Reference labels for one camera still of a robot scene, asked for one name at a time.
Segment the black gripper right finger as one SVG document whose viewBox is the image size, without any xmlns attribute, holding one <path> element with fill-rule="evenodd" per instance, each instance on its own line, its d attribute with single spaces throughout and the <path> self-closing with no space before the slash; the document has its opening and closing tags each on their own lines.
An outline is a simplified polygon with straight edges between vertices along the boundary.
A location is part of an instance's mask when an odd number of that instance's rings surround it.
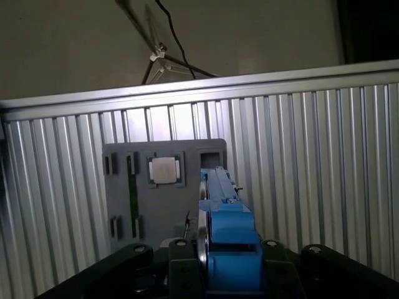
<svg viewBox="0 0 399 299">
<path fill-rule="evenodd" d="M 262 246 L 268 298 L 398 298 L 398 282 L 325 245 Z"/>
</svg>

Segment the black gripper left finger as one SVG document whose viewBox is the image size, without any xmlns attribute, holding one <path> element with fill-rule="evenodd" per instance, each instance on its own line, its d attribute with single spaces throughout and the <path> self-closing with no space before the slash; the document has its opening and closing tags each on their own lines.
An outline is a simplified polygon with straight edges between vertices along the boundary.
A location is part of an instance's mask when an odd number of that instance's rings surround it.
<svg viewBox="0 0 399 299">
<path fill-rule="evenodd" d="M 192 243 L 153 250 L 135 243 L 112 253 L 39 298 L 199 298 L 200 265 Z"/>
</svg>

